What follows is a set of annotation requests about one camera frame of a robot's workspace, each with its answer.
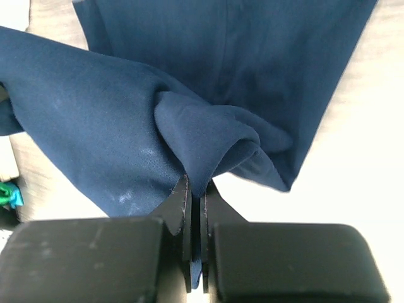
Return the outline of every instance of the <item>crumpled fabric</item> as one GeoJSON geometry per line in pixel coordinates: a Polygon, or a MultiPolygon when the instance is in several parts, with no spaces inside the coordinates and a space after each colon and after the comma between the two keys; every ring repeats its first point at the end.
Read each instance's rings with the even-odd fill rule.
{"type": "Polygon", "coordinates": [[[90,51],[0,27],[0,135],[111,217],[184,173],[197,196],[224,172],[289,191],[375,3],[78,1],[90,51]]]}

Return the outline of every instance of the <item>scratch mark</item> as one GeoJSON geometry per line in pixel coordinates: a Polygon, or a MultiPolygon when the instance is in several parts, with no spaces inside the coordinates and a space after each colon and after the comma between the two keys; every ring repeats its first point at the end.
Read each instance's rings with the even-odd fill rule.
{"type": "Polygon", "coordinates": [[[102,231],[103,231],[104,227],[102,225],[100,225],[98,227],[97,232],[95,233],[94,239],[91,241],[90,245],[88,246],[90,249],[97,249],[97,242],[98,240],[100,240],[102,231]]]}

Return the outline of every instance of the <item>white surface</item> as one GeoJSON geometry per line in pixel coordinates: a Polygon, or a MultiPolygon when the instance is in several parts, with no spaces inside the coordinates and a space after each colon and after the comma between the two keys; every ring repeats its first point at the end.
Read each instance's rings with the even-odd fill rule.
{"type": "Polygon", "coordinates": [[[30,17],[30,0],[0,0],[0,26],[26,30],[30,17]]]}

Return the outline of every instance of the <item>blue cloth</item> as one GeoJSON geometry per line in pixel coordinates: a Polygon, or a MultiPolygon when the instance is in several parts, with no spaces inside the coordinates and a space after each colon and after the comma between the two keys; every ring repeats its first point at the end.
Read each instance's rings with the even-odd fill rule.
{"type": "Polygon", "coordinates": [[[18,186],[12,182],[6,182],[6,185],[13,190],[13,194],[10,197],[9,206],[14,210],[17,208],[17,206],[23,206],[23,196],[21,195],[21,191],[18,186]]]}
{"type": "Polygon", "coordinates": [[[0,135],[112,217],[185,172],[196,195],[224,172],[289,191],[375,3],[84,0],[91,51],[0,27],[0,135]]]}

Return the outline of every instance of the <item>white stain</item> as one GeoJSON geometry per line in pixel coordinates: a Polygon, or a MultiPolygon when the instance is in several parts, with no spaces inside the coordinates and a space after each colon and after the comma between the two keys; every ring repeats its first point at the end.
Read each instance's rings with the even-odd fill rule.
{"type": "Polygon", "coordinates": [[[123,195],[119,196],[118,201],[120,202],[120,204],[124,204],[126,201],[129,201],[132,196],[132,191],[128,189],[128,191],[126,191],[123,195]]]}

